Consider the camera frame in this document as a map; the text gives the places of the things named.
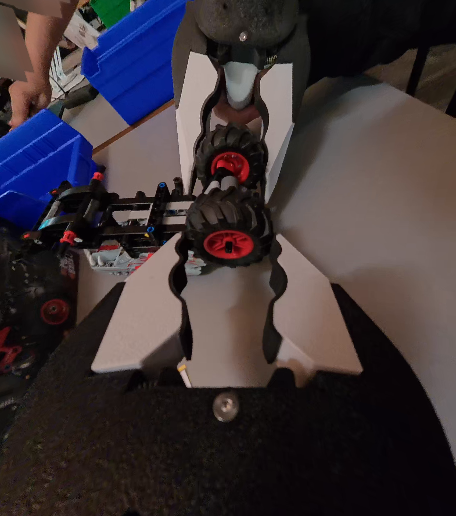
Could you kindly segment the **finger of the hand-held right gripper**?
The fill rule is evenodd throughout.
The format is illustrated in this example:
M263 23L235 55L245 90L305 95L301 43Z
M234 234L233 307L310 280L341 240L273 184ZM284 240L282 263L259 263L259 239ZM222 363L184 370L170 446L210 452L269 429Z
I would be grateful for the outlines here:
M196 146L205 132L204 113L207 102L218 88L219 74L205 54L191 52L186 64L179 104L175 110L181 178L184 193L193 188Z
M255 105L263 121L262 137L267 148L264 201L268 203L280 176L293 121L293 64L277 63L258 77Z

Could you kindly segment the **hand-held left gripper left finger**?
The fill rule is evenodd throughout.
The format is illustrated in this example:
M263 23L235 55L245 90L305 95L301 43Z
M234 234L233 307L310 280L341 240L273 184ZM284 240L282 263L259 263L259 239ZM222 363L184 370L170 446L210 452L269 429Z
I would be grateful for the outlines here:
M141 371L156 379L170 368L192 388L186 362L192 358L193 332L181 295L188 250L188 240L178 233L124 282L92 372Z

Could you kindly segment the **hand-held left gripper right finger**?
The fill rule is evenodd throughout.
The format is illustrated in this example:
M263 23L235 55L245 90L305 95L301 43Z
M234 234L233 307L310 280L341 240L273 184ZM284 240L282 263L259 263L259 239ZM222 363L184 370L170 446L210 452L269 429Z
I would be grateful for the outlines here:
M289 371L296 388L319 372L360 375L364 369L328 278L281 234L269 258L274 296L263 328L267 363Z

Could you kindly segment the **black toy wheel red hub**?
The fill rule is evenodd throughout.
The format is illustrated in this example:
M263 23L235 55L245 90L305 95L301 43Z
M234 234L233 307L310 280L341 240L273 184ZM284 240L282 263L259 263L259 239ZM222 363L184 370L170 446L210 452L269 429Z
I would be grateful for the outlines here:
M263 142L246 126L218 125L201 139L195 154L195 171L203 188L218 169L232 173L239 184L255 189L264 177L268 152Z
M234 187L201 194L186 217L186 238L195 255L219 267L247 267L270 252L271 212L259 198Z

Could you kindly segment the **grey toy axle block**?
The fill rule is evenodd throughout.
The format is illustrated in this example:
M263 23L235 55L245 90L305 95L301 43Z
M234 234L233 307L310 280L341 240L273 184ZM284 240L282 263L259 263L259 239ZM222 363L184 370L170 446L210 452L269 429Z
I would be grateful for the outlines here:
M222 178L214 179L210 182L210 184L204 190L204 194L209 194L212 190L228 190L229 188L234 187L238 192L246 193L249 191L248 188L242 186L238 179L235 176L228 175Z

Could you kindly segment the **black toy truck chassis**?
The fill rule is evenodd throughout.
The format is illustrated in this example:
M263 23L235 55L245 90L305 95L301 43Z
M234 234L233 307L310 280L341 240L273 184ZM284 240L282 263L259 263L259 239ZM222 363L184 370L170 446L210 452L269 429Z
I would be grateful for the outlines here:
M96 172L88 185L71 187L62 182L33 229L22 236L23 257L52 252L63 257L68 250L98 250L115 241L129 257L158 251L175 234L185 230L185 219L196 196L186 195L182 179L174 189L161 182L152 196L137 191L122 198L103 185Z

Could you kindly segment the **person's right forearm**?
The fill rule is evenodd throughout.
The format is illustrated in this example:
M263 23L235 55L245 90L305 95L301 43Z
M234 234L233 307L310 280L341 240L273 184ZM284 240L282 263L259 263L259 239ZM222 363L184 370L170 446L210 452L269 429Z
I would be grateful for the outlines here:
M299 1L308 16L308 85L389 64L422 45L456 43L456 1Z

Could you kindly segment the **another person's forearm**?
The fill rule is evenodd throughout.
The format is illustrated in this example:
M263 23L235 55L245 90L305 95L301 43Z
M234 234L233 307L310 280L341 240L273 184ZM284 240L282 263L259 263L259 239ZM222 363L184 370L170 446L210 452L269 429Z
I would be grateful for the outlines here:
M25 29L25 43L33 68L27 72L27 84L43 89L49 84L49 68L56 47L77 9L78 1L60 4L59 16L29 12Z

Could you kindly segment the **person's right hand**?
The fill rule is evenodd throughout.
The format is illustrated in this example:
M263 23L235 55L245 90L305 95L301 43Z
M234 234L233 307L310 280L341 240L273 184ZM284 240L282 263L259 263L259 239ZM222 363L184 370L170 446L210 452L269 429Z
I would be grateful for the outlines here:
M215 108L216 116L226 123L237 123L241 125L248 125L253 120L260 118L256 106L248 105L243 109L235 109L228 102L219 102Z

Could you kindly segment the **grey red toy truck shell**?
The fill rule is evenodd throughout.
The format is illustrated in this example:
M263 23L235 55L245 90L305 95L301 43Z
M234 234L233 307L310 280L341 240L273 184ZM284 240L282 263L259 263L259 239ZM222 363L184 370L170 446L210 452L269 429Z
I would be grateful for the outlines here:
M145 264L155 251L142 252L138 257L131 257L119 242L109 240L96 249L83 249L89 266L95 272L110 274L113 276L128 276ZM202 259L196 257L192 251L188 252L188 260L185 263L186 274L198 276L206 274L210 266Z

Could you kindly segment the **blue plastic bin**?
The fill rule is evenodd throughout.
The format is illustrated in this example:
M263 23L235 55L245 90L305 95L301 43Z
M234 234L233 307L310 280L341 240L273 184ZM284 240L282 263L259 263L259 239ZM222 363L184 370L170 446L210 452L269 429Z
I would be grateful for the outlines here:
M92 145L51 111L37 113L0 139L0 217L29 230L64 181L89 184Z
M172 49L186 1L147 1L85 48L81 72L133 125L173 99Z

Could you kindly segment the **black toy box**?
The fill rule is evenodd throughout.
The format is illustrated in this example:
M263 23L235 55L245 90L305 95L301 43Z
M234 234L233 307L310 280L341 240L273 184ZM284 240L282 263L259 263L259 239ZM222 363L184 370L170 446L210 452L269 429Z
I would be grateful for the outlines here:
M15 403L76 323L79 256L23 254L22 231L0 217L0 409Z

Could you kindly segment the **green plastic bin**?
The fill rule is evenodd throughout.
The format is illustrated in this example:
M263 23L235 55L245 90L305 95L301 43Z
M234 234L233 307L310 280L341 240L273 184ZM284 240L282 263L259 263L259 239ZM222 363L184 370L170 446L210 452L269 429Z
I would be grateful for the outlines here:
M89 1L98 18L106 28L111 28L131 12L130 1Z

